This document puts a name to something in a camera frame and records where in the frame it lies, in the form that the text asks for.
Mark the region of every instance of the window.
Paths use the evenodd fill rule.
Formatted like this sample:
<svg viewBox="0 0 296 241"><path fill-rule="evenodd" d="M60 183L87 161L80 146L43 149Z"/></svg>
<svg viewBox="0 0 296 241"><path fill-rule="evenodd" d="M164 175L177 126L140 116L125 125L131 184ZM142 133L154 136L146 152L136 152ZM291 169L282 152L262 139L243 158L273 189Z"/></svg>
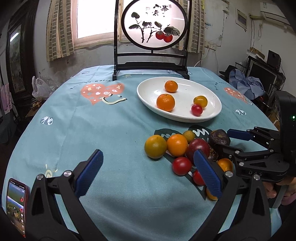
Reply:
<svg viewBox="0 0 296 241"><path fill-rule="evenodd" d="M126 38L121 30L123 9L132 0L120 0L118 37ZM115 0L71 0L72 34L75 49L114 42Z"/></svg>

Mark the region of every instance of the air conditioner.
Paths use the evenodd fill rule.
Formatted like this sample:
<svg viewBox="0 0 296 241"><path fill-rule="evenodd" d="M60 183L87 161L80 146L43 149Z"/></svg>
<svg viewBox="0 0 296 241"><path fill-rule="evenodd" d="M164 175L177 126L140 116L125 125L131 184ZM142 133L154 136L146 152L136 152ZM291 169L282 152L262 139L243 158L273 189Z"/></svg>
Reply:
<svg viewBox="0 0 296 241"><path fill-rule="evenodd" d="M261 14L266 21L287 27L288 29L292 30L291 25L278 6L267 2L260 2L260 9Z"/></svg>

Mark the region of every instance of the curtain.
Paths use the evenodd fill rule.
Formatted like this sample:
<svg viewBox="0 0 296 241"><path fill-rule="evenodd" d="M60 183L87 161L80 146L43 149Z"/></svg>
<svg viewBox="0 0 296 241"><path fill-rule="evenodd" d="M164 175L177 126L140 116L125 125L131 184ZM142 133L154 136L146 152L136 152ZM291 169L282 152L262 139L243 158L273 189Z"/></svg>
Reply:
<svg viewBox="0 0 296 241"><path fill-rule="evenodd" d="M73 53L71 0L51 0L46 28L47 62Z"/></svg>
<svg viewBox="0 0 296 241"><path fill-rule="evenodd" d="M188 15L189 2L187 0L176 0L184 8ZM185 37L173 48L183 50ZM205 13L203 0L192 0L192 12L190 23L190 36L188 42L188 52L202 53L205 41Z"/></svg>

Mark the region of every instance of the phone screen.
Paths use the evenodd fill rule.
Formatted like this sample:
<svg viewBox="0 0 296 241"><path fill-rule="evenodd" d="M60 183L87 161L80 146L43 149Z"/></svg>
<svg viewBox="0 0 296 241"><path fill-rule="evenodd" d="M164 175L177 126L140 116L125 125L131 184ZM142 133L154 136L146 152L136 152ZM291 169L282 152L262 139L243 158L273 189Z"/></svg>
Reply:
<svg viewBox="0 0 296 241"><path fill-rule="evenodd" d="M6 200L6 213L13 225L25 237L26 185L13 179L9 180Z"/></svg>

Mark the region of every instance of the tangerine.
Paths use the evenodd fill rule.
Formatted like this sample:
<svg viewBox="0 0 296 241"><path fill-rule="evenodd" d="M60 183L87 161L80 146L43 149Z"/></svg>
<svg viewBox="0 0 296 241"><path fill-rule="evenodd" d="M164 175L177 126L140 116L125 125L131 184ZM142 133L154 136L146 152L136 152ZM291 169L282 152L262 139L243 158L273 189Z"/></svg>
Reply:
<svg viewBox="0 0 296 241"><path fill-rule="evenodd" d="M188 142L185 136L174 134L167 140L167 146L172 156L183 156L187 150Z"/></svg>
<svg viewBox="0 0 296 241"><path fill-rule="evenodd" d="M175 93L177 89L178 89L178 84L175 81L169 80L165 83L165 90L167 92Z"/></svg>
<svg viewBox="0 0 296 241"><path fill-rule="evenodd" d="M172 111L175 107L175 99L170 94L161 94L156 100L157 108Z"/></svg>
<svg viewBox="0 0 296 241"><path fill-rule="evenodd" d="M153 135L146 140L144 149L147 156L157 159L164 155L167 150L167 144L160 135Z"/></svg>
<svg viewBox="0 0 296 241"><path fill-rule="evenodd" d="M206 193L207 193L207 197L208 197L209 199L211 199L211 200L213 200L213 201L217 201L217 200L218 200L217 197L213 196L213 195L210 193L210 191L209 191L208 188L206 189Z"/></svg>
<svg viewBox="0 0 296 241"><path fill-rule="evenodd" d="M233 172L232 161L230 161L228 158L222 158L219 161L217 161L217 163L224 172L226 172L226 171Z"/></svg>

